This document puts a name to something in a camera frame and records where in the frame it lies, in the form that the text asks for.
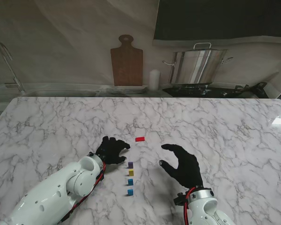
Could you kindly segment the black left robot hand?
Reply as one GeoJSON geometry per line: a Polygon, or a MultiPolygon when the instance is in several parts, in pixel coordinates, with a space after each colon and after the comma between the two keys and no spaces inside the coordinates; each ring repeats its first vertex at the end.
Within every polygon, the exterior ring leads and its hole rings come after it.
{"type": "Polygon", "coordinates": [[[119,156],[120,152],[128,149],[130,149],[128,143],[105,136],[96,150],[96,155],[107,165],[120,164],[126,160],[125,156],[119,156]]]}

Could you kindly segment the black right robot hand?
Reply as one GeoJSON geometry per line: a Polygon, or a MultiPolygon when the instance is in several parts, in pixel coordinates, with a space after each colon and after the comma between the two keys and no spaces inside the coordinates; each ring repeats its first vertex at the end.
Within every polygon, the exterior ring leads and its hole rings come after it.
{"type": "Polygon", "coordinates": [[[169,176],[188,189],[203,186],[200,166],[193,154],[188,153],[183,147],[176,144],[164,144],[161,148],[173,152],[178,159],[177,168],[164,160],[159,161],[159,165],[169,176]]]}

